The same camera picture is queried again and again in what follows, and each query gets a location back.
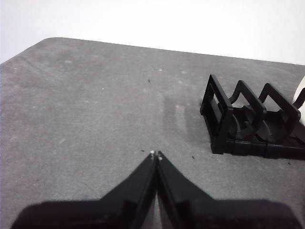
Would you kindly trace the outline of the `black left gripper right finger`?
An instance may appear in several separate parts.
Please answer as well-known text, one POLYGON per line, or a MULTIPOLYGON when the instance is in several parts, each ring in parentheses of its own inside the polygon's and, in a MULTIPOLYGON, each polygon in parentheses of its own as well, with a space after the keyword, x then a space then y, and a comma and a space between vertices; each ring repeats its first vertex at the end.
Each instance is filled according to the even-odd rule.
POLYGON ((267 199, 214 199, 157 153, 162 224, 173 229, 298 229, 286 204, 267 199))

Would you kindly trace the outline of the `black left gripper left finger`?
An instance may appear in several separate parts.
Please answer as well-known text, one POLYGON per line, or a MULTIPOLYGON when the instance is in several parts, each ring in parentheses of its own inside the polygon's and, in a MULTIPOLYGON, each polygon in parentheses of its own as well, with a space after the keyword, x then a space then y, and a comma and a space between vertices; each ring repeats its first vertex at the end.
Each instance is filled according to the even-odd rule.
POLYGON ((13 229, 140 229, 154 202, 157 158, 150 153, 101 199, 47 201, 24 208, 13 229))

